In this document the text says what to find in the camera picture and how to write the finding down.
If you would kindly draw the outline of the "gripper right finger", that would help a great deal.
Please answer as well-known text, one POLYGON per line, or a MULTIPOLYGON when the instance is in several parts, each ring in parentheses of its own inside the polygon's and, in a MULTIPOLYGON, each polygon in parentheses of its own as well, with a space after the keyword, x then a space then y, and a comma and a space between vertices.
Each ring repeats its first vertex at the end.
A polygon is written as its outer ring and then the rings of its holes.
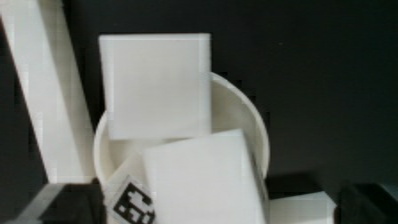
POLYGON ((336 224, 398 224, 398 186, 352 184, 340 192, 336 224))

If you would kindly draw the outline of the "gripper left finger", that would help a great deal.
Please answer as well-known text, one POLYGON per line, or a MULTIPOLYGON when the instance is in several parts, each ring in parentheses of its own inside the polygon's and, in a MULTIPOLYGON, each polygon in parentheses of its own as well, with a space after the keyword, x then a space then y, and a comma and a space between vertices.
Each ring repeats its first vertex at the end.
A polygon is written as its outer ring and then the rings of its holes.
POLYGON ((107 224, 100 184, 49 184, 11 224, 107 224))

